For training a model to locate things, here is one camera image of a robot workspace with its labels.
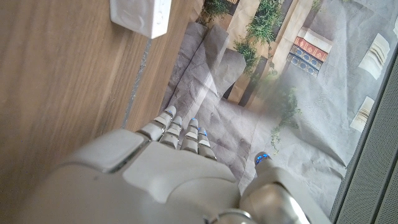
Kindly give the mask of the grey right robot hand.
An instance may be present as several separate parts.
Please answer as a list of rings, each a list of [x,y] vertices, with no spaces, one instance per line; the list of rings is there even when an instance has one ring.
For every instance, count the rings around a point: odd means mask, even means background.
[[[245,190],[197,119],[169,106],[136,132],[75,151],[23,203],[16,223],[328,223],[308,189],[270,155]]]

